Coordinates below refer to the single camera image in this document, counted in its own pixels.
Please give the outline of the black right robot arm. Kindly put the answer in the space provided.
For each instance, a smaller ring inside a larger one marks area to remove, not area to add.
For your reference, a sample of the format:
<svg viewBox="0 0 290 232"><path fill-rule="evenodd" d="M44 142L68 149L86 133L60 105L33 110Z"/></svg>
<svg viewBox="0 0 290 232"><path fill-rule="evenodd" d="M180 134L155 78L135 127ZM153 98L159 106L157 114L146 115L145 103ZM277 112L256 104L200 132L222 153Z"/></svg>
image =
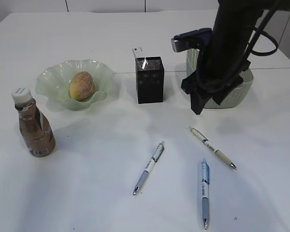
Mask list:
<svg viewBox="0 0 290 232"><path fill-rule="evenodd" d="M249 68L248 57L276 11L290 11L290 0L220 0L213 28L171 39L175 52L199 50L196 70L181 84L195 114L210 99L221 104L242 84L240 73Z"/></svg>

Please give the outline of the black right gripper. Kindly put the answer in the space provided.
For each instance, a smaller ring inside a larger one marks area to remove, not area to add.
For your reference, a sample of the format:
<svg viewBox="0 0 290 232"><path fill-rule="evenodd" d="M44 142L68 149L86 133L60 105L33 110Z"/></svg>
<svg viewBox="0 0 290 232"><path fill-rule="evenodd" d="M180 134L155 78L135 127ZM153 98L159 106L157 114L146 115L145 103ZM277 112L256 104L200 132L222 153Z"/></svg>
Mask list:
<svg viewBox="0 0 290 232"><path fill-rule="evenodd" d="M214 25L209 45L199 49L196 71L181 84L181 88L190 94L190 107L196 115L202 112L212 96L213 101L221 105L242 83L239 74L250 64L245 57L250 35L250 28Z"/></svg>

